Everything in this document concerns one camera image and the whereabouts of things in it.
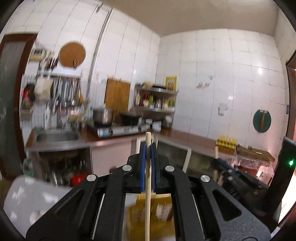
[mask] metal shelf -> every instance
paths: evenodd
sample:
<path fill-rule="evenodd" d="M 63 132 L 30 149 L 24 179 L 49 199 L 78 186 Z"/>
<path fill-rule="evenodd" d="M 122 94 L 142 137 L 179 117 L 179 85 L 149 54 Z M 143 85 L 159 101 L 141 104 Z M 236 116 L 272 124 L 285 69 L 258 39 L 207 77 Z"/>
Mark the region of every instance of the metal shelf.
<path fill-rule="evenodd" d="M 169 110 L 169 109 L 160 109 L 160 108 L 148 108 L 140 105 L 134 105 L 133 106 L 137 110 L 142 110 L 142 111 L 151 111 L 151 112 L 158 112 L 158 113 L 165 113 L 165 114 L 173 114 L 175 110 Z"/>
<path fill-rule="evenodd" d="M 155 88 L 155 87 L 145 88 L 145 87 L 142 87 L 139 85 L 135 86 L 135 90 L 157 92 L 157 93 L 169 94 L 169 95 L 173 95 L 173 96 L 177 95 L 177 93 L 178 93 L 178 91 L 174 92 L 174 91 L 169 91 L 166 89 Z"/>

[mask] door frame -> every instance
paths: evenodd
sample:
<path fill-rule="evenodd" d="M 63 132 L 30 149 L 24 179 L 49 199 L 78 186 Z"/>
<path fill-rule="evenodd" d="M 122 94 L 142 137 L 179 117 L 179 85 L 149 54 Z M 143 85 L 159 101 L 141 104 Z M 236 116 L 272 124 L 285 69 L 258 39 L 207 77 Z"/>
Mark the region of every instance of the door frame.
<path fill-rule="evenodd" d="M 8 42 L 18 42 L 18 41 L 26 41 L 26 45 L 22 52 L 22 56 L 20 58 L 19 67 L 17 70 L 17 75 L 15 78 L 15 90 L 14 90 L 14 97 L 13 97 L 13 117 L 14 117 L 14 131 L 15 131 L 15 139 L 17 142 L 17 150 L 19 153 L 20 160 L 23 162 L 24 159 L 27 157 L 25 152 L 24 141 L 22 137 L 22 130 L 20 128 L 20 110 L 19 110 L 19 103 L 20 103 L 20 88 L 22 82 L 22 76 L 25 73 L 26 66 L 28 59 L 30 57 L 30 53 L 33 47 L 33 44 L 36 40 L 37 34 L 9 34 L 4 35 L 1 43 L 0 43 L 0 57 L 3 52 L 3 48 L 6 43 Z M 7 178 L 7 173 L 5 171 L 4 165 L 2 163 L 3 160 L 0 158 L 0 171 L 3 178 Z"/>

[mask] stainless steel sink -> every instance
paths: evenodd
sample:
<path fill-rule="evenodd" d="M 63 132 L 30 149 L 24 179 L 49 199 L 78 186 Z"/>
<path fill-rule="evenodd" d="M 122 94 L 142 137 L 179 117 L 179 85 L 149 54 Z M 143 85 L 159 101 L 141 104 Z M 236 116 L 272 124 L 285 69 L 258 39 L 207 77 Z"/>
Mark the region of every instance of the stainless steel sink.
<path fill-rule="evenodd" d="M 36 134 L 37 143 L 79 141 L 80 134 L 72 130 L 42 130 Z"/>

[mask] glass cabinet door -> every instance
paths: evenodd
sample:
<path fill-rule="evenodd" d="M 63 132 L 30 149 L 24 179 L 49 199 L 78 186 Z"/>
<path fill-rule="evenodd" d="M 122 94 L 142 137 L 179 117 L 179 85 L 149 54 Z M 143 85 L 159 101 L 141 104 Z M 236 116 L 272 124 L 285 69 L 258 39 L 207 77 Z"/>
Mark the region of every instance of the glass cabinet door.
<path fill-rule="evenodd" d="M 202 175 L 213 177 L 212 160 L 212 157 L 192 152 L 186 174 L 193 177 L 201 177 Z"/>
<path fill-rule="evenodd" d="M 191 149 L 182 147 L 177 144 L 172 144 L 166 141 L 158 140 L 157 154 L 164 155 L 169 159 L 169 162 L 186 172 Z"/>

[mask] round metal bolt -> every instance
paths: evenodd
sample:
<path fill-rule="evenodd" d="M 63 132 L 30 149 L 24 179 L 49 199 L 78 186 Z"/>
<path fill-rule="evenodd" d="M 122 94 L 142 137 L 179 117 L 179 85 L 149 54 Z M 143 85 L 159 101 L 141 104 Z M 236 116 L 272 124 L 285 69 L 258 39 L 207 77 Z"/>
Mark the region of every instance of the round metal bolt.
<path fill-rule="evenodd" d="M 203 175 L 203 176 L 201 176 L 201 178 L 200 178 L 204 183 L 207 183 L 207 182 L 209 182 L 210 181 L 210 177 L 209 176 L 207 176 L 207 175 Z"/>
<path fill-rule="evenodd" d="M 96 176 L 94 174 L 90 174 L 86 177 L 86 179 L 89 181 L 89 182 L 93 182 L 95 179 L 96 179 Z"/>
<path fill-rule="evenodd" d="M 173 172 L 173 171 L 175 170 L 175 168 L 174 168 L 173 166 L 166 166 L 166 167 L 165 167 L 165 170 L 166 170 L 167 172 Z"/>
<path fill-rule="evenodd" d="M 130 165 L 124 165 L 124 166 L 122 167 L 122 170 L 128 172 L 128 171 L 131 170 L 131 166 L 130 166 Z"/>

